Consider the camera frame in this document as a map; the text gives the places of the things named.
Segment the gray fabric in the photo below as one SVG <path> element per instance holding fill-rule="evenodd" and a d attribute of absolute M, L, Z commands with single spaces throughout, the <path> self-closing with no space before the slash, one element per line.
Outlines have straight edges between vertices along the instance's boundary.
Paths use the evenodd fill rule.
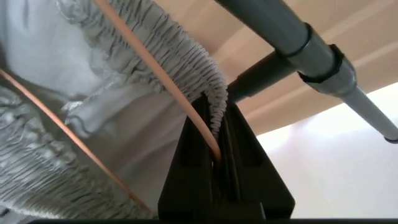
<path fill-rule="evenodd" d="M 112 30 L 109 24 L 103 27 L 93 21 L 88 26 L 83 20 L 75 21 L 81 29 L 65 20 L 65 16 L 76 19 L 76 6 L 85 2 L 90 5 L 80 15 L 95 14 L 103 22 L 91 1 L 62 0 L 58 7 L 53 0 L 0 1 L 0 47 L 7 62 L 1 66 L 6 65 L 66 119 L 99 159 L 156 211 L 186 115 L 134 51 L 114 31 L 104 31 Z M 121 10 L 125 18 L 137 14 L 138 22 L 126 18 L 129 25 L 190 100 L 206 92 L 216 134 L 226 85 L 214 62 L 156 5 L 140 0 L 113 4 L 120 10 L 129 6 Z M 141 7 L 150 17 L 143 18 Z M 161 23 L 150 25 L 154 21 Z M 147 35 L 152 32 L 148 27 L 156 33 Z M 7 124 L 0 129 L 4 143 L 0 146 L 0 185 L 4 186 L 0 186 L 0 205 L 48 218 L 150 218 L 29 101 L 21 101 L 6 88 L 1 88 L 0 97 Z"/>

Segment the orange cord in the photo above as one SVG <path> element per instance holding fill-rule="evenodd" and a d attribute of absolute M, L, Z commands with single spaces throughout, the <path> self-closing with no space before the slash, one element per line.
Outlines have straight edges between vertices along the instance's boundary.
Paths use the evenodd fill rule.
<path fill-rule="evenodd" d="M 197 111 L 193 108 L 187 98 L 178 89 L 178 86 L 173 80 L 167 75 L 165 70 L 157 63 L 156 59 L 150 54 L 145 48 L 141 41 L 131 32 L 130 28 L 126 23 L 119 17 L 111 5 L 106 0 L 94 0 L 95 4 L 102 11 L 102 13 L 113 23 L 115 28 L 124 37 L 127 43 L 132 47 L 140 58 L 147 64 L 147 66 L 153 71 L 156 77 L 162 82 L 164 87 L 169 93 L 175 98 L 177 103 L 184 109 L 187 116 L 192 120 L 194 125 L 198 128 L 199 132 L 210 146 L 213 151 L 214 158 L 218 164 L 221 163 L 221 151 L 218 147 L 218 143 L 214 135 L 209 130 L 206 123 L 199 116 Z"/>
<path fill-rule="evenodd" d="M 149 207 L 138 198 L 116 174 L 110 171 L 91 151 L 90 149 L 77 137 L 50 109 L 48 109 L 36 96 L 34 96 L 28 89 L 22 86 L 17 80 L 13 79 L 9 74 L 0 69 L 0 74 L 9 81 L 13 86 L 15 86 L 19 91 L 21 91 L 28 99 L 30 99 L 36 106 L 38 106 L 55 124 L 62 129 L 65 134 L 80 147 L 87 156 L 92 159 L 106 174 L 108 174 L 126 193 L 131 199 L 136 201 L 142 208 L 152 212 Z"/>

